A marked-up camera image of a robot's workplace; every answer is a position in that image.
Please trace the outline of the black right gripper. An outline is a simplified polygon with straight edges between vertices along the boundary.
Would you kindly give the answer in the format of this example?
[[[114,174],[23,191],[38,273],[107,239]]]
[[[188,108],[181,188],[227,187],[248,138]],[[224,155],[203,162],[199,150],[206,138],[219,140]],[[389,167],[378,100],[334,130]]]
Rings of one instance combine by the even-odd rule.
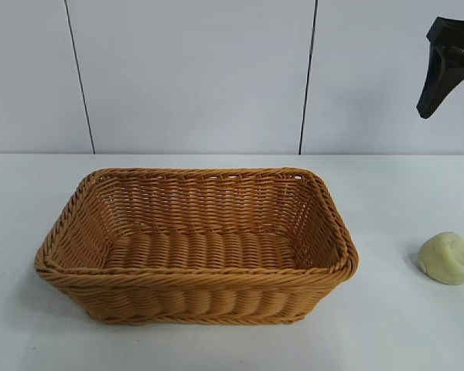
[[[437,17],[426,37],[428,72],[416,106],[421,118],[430,118],[464,81],[464,20]]]

